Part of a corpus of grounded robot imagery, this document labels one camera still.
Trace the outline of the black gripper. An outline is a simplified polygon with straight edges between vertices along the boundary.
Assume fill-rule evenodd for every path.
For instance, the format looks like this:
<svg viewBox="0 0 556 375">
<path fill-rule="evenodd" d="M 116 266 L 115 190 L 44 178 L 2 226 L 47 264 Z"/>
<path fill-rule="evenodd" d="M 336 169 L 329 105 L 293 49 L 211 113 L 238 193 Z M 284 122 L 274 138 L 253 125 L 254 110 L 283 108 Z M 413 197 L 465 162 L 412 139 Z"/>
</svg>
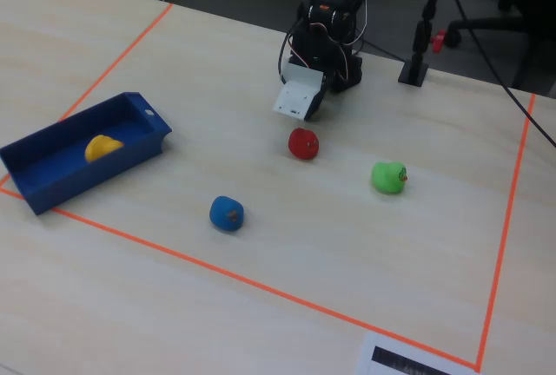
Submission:
<svg viewBox="0 0 556 375">
<path fill-rule="evenodd" d="M 328 74 L 334 74 L 343 68 L 343 54 L 340 46 L 318 23 L 315 26 L 302 24 L 295 28 L 289 38 L 289 48 L 289 62 L 292 64 Z M 306 122 L 318 111 L 327 89 L 328 85 L 323 82 L 309 104 L 304 116 Z"/>
</svg>

